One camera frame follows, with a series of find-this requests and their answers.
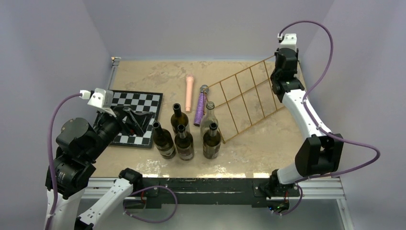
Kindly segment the gold wire wine rack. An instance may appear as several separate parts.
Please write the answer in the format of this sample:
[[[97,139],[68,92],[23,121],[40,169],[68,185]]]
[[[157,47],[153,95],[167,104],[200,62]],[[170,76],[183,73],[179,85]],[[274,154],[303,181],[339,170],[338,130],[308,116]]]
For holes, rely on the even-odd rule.
[[[272,92],[270,74],[275,57],[251,63],[244,69],[209,85],[208,100],[220,123],[222,142],[227,143],[284,106]]]

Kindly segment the clear glass bottle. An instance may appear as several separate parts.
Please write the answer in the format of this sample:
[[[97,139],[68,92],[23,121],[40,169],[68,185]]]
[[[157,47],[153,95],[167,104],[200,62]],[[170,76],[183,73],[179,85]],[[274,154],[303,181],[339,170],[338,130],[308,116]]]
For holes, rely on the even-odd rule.
[[[206,108],[205,114],[200,122],[201,138],[203,138],[205,132],[209,129],[211,123],[216,123],[217,125],[219,125],[218,119],[214,114],[215,109],[214,102],[211,101],[207,102],[205,108]]]

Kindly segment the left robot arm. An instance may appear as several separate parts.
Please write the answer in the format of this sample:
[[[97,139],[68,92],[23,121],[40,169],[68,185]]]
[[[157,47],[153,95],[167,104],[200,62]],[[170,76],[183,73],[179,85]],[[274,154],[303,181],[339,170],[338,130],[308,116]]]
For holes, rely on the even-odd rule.
[[[50,124],[45,180],[50,204],[45,218],[46,230],[56,226],[57,205],[84,191],[96,170],[94,163],[118,134],[144,135],[153,116],[153,112],[135,112],[129,106],[116,106],[99,112],[94,125],[84,118],[73,118],[62,126],[56,138],[56,155],[52,151],[53,124]]]

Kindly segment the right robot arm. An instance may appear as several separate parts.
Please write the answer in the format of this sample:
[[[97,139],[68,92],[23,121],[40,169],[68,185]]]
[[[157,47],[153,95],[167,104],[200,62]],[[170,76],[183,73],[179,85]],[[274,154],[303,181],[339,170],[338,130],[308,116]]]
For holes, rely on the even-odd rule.
[[[298,180],[336,172],[343,149],[343,142],[330,137],[331,131],[322,125],[319,117],[308,114],[312,107],[303,102],[306,91],[296,76],[297,67],[298,50],[277,49],[270,76],[272,91],[295,119],[304,142],[293,163],[274,170],[269,181],[259,188],[268,198],[284,196]]]

